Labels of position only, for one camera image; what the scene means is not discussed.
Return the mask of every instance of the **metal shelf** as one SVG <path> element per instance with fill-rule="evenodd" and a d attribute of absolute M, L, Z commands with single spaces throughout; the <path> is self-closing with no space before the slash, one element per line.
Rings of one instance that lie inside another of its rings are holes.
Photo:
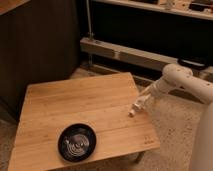
<path fill-rule="evenodd" d="M 184 11 L 184 10 L 179 10 L 174 8 L 165 9 L 165 6 L 147 4 L 142 2 L 134 2 L 134 1 L 128 1 L 128 0 L 92 0 L 92 1 L 126 6 L 126 7 L 137 8 L 137 9 L 145 9 L 145 10 L 156 11 L 156 12 L 163 12 L 168 14 L 176 14 L 176 15 L 205 19 L 205 20 L 213 20 L 213 14 L 196 12 L 192 10 Z"/>

